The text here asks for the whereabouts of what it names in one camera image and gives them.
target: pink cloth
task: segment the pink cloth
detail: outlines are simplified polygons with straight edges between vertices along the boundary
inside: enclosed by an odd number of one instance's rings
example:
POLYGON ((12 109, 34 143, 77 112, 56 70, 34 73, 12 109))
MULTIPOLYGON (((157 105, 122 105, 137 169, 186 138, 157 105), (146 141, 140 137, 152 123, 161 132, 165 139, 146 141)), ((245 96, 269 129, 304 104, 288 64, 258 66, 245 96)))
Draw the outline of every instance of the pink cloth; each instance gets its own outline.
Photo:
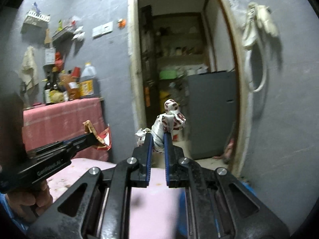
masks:
MULTIPOLYGON (((98 133, 106 127, 99 98, 78 99, 23 112, 23 142, 26 150, 84 134, 83 122, 90 120, 98 133)), ((87 148, 75 158, 106 161, 107 151, 87 148)))
MULTIPOLYGON (((102 161, 73 159, 71 165, 47 180, 53 201, 91 167, 105 170, 114 166, 102 161)), ((149 186, 146 189, 132 188, 129 238, 174 239, 180 193, 180 189, 166 186, 164 169, 152 168, 149 186)))

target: metal bolt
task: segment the metal bolt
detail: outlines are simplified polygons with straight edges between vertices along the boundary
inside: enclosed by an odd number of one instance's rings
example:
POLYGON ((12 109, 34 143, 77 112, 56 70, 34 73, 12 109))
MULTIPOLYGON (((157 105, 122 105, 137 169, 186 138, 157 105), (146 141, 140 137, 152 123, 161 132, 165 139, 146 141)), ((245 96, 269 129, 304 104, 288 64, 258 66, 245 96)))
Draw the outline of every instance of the metal bolt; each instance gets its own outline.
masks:
POLYGON ((188 164, 189 163, 189 158, 187 157, 181 157, 180 159, 178 159, 178 162, 180 164, 188 164))
POLYGON ((91 169, 89 169, 89 173, 92 175, 98 174, 99 172, 99 168, 97 167, 92 167, 91 169))
POLYGON ((130 157, 130 158, 127 158, 126 161, 128 164, 135 164, 137 162, 137 159, 135 157, 130 157))
POLYGON ((217 169, 217 173, 219 175, 226 175, 227 170, 224 167, 220 167, 220 168, 217 169))

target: gray refrigerator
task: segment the gray refrigerator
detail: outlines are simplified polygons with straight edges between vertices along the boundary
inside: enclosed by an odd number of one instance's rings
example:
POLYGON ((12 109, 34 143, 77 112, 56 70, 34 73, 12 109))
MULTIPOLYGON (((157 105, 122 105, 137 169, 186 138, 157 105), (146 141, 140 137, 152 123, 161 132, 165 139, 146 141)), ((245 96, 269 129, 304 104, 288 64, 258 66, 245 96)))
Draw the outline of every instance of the gray refrigerator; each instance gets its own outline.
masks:
POLYGON ((223 154, 236 121, 235 72, 187 77, 190 155, 203 159, 223 154))

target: gray wall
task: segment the gray wall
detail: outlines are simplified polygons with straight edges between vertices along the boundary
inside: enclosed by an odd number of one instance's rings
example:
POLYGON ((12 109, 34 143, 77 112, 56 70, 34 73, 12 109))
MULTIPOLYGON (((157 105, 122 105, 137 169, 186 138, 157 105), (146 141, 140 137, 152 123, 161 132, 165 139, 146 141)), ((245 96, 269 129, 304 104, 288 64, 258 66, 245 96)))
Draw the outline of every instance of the gray wall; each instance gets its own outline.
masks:
MULTIPOLYGON (((39 80, 45 78, 43 70, 43 41, 45 30, 28 26, 25 34, 21 27, 26 12, 36 1, 44 14, 51 15, 51 34, 57 29, 60 19, 73 15, 83 21, 86 38, 83 43, 64 42, 57 49, 67 54, 65 69, 84 67, 90 61, 96 67, 101 96, 104 101, 104 115, 112 132, 110 160, 117 163, 129 157, 135 146, 135 128, 132 112, 130 82, 130 61, 128 56, 128 29, 120 30, 117 21, 127 19, 128 0, 24 0, 18 10, 4 8, 0 14, 0 65, 1 68, 16 71, 20 68, 23 54, 29 45, 35 48, 35 60, 39 80), (113 21, 114 31, 92 39, 92 29, 113 21)), ((43 102, 41 82, 33 94, 26 96, 26 102, 43 102)))
MULTIPOLYGON (((270 6, 280 37, 264 37, 268 81, 254 95, 242 175, 292 233, 319 196, 319 19, 307 0, 251 1, 270 6)), ((252 65, 260 68, 258 51, 252 65)))

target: beige cloth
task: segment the beige cloth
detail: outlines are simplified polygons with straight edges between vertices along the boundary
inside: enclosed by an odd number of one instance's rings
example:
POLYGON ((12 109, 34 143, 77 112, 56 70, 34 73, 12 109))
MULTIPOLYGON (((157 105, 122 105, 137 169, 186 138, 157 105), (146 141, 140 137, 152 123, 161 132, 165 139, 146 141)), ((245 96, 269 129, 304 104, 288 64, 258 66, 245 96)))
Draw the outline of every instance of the beige cloth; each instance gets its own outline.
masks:
POLYGON ((34 61, 34 52, 32 46, 28 46, 26 52, 24 53, 20 70, 20 78, 26 84, 27 90, 39 83, 38 67, 34 61))

